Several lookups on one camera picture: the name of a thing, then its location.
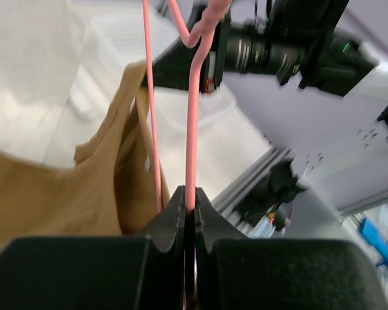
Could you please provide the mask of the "pink wire hanger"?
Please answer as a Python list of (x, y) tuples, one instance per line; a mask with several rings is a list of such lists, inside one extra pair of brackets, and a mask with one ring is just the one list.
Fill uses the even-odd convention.
[[(156, 183), (156, 203), (157, 209), (161, 211), (163, 206), (162, 199), (162, 177), (160, 155), (158, 148), (158, 137), (156, 131), (156, 111), (155, 111), (155, 93), (153, 83), (153, 58), (151, 53), (151, 36), (149, 28), (149, 5), (147, 0), (142, 1), (145, 33), (145, 54), (147, 61), (147, 83), (149, 92), (149, 105), (151, 113), (151, 129), (153, 137), (153, 162), (155, 170)], [(189, 71), (189, 96), (188, 96), (188, 120), (187, 120), (187, 139), (186, 139), (186, 182), (185, 182), (185, 207), (188, 212), (195, 209), (196, 204), (196, 177), (197, 177), (197, 129), (199, 115), (199, 86), (200, 70), (203, 62), (210, 51), (215, 28), (218, 22), (228, 11), (230, 1), (215, 0), (210, 1), (204, 10), (199, 22), (195, 23), (191, 30), (188, 30), (182, 18), (180, 9), (176, 1), (169, 1), (168, 6), (171, 10), (174, 22), (183, 44), (188, 48), (193, 48), (197, 43), (200, 44), (191, 62)]]

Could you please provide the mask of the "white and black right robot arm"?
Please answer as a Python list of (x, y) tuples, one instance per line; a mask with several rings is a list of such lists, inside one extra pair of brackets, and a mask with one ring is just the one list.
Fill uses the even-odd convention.
[[(336, 30), (346, 1), (268, 1), (266, 21), (241, 25), (232, 23), (229, 1), (197, 3), (188, 21), (175, 1), (168, 6), (180, 37), (150, 59), (143, 83), (188, 91), (189, 111), (197, 109), (201, 94), (219, 87), (225, 72), (274, 76), (280, 85), (300, 74), (300, 89), (388, 101), (388, 61)], [(333, 172), (385, 154), (388, 106), (371, 130), (360, 130), (317, 156), (276, 163), (240, 193), (228, 217), (248, 233), (265, 225), (282, 231), (290, 219), (282, 204)]]

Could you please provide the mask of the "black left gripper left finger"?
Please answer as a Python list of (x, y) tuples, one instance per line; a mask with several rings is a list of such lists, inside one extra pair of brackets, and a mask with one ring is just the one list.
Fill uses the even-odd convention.
[(12, 240), (0, 252), (0, 309), (181, 309), (184, 191), (132, 236)]

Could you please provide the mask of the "aluminium mounting rail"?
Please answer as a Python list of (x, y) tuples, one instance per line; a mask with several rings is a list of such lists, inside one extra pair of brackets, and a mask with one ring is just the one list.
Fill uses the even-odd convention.
[(283, 233), (289, 219), (281, 209), (302, 192), (309, 192), (324, 208), (334, 210), (319, 182), (346, 168), (388, 155), (388, 143), (361, 142), (329, 145), (306, 156), (290, 149), (271, 148), (214, 200), (226, 220), (249, 238)]

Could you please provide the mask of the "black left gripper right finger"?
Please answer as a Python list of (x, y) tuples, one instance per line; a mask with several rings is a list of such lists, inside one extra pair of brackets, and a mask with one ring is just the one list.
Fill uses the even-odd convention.
[(388, 309), (376, 272), (339, 239), (251, 239), (202, 189), (195, 208), (201, 309)]

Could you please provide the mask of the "tan tank top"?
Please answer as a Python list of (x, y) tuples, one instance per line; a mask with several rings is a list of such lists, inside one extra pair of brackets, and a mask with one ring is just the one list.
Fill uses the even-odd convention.
[(133, 234), (157, 214), (146, 64), (127, 65), (97, 133), (59, 169), (0, 152), (0, 250), (22, 236)]

